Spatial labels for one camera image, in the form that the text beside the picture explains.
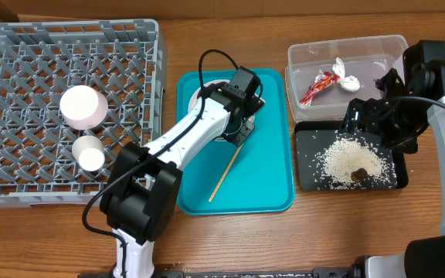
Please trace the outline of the wooden chopstick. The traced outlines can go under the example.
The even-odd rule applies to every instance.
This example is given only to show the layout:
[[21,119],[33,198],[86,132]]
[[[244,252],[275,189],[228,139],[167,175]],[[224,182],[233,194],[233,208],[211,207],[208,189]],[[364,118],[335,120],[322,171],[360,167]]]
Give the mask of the wooden chopstick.
[[233,163],[234,163],[234,161],[236,160],[238,154],[240,153],[242,147],[243,147],[243,144],[240,145],[240,146],[236,149],[235,153],[233,154],[233,156],[232,156],[230,162],[228,163],[228,165],[227,165],[225,171],[223,172],[221,178],[219,179],[217,185],[215,186],[214,190],[212,191],[212,194],[210,195],[210,197],[209,197],[209,199],[208,199],[208,202],[209,202],[209,203],[212,202],[212,200],[215,198],[215,196],[216,196],[216,194],[217,194],[217,192],[218,192],[218,190],[219,190],[221,184],[224,182],[226,176],[228,175],[229,170],[230,170],[231,167],[233,166]]

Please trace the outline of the large white plate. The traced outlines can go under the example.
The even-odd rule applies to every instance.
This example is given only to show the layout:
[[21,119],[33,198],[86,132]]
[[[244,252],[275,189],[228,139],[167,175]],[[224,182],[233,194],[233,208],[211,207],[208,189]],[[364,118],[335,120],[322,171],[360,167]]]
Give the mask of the large white plate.
[[[210,85],[213,84],[217,84],[217,83],[222,83],[222,82],[229,82],[229,80],[213,80],[213,81],[209,81],[207,83],[204,84],[204,87],[208,88]],[[199,87],[191,96],[190,101],[189,101],[189,105],[187,108],[187,111],[190,112],[193,107],[195,106],[195,103],[199,97],[199,92],[200,92],[201,88]]]

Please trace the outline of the white paper cup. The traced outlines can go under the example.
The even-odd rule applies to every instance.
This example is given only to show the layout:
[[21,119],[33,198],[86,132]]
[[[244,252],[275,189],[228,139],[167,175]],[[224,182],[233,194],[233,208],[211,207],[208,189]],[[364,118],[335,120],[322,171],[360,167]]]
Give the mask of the white paper cup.
[[98,171],[105,162],[104,146],[94,136],[78,137],[72,145],[72,155],[85,171]]

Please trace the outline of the white rice pile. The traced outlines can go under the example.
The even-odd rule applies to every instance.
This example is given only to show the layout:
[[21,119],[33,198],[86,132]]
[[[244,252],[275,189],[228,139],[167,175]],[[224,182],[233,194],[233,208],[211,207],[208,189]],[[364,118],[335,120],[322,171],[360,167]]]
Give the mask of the white rice pile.
[[[305,137],[304,180],[306,191],[388,190],[397,187],[392,151],[377,138],[361,132],[314,131]],[[364,168],[369,177],[353,182],[351,173]]]

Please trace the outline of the red snack wrapper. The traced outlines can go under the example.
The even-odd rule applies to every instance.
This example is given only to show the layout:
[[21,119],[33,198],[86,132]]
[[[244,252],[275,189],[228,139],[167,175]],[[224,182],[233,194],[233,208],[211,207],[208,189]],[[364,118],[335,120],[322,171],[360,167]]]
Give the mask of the red snack wrapper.
[[313,83],[308,87],[307,92],[301,98],[300,104],[303,106],[310,106],[316,95],[336,83],[339,79],[339,75],[328,71],[319,71],[319,74],[314,78]]

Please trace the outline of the small pink plate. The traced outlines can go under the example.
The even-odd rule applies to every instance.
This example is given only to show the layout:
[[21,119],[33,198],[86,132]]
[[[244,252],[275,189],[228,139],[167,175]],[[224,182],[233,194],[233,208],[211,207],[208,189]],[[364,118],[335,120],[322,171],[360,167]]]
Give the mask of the small pink plate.
[[108,105],[102,93],[90,86],[77,85],[63,93],[59,110],[68,126],[75,130],[87,130],[102,123]]

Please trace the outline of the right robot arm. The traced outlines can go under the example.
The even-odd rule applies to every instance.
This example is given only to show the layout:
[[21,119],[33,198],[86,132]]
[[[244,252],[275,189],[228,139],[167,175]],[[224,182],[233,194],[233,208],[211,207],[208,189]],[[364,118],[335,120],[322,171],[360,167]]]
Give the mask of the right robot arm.
[[404,75],[391,69],[376,80],[379,100],[351,100],[340,132],[361,131],[383,148],[406,154],[417,151],[416,139],[428,127],[437,145],[443,214],[440,235],[410,242],[404,253],[364,256],[350,277],[445,277],[445,42],[420,40],[403,53]]

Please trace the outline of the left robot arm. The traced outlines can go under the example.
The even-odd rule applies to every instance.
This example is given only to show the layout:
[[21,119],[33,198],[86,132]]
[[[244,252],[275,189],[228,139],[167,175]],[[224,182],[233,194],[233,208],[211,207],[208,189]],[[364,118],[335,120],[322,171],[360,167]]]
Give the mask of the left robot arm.
[[172,216],[185,167],[215,139],[242,146],[265,104],[262,90],[260,78],[241,66],[228,82],[201,85],[189,113],[167,133],[121,148],[100,200],[117,238],[113,277],[153,275],[154,242]]

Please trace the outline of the white tissue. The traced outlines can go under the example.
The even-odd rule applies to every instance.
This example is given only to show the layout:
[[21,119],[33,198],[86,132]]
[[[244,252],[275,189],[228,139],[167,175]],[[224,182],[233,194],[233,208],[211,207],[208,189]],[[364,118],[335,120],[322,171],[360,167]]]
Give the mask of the white tissue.
[[360,89],[361,84],[355,76],[345,75],[345,64],[339,57],[335,58],[335,64],[332,66],[332,71],[338,77],[337,83],[343,90],[356,92]]

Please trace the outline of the brown food scrap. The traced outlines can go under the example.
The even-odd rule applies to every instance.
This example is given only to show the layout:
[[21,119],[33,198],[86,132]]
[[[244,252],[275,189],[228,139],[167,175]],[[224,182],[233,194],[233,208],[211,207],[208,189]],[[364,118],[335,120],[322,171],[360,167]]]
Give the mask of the brown food scrap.
[[365,179],[367,179],[369,177],[369,173],[364,169],[364,168],[360,168],[356,171],[353,171],[351,173],[351,180],[353,182],[362,182]]

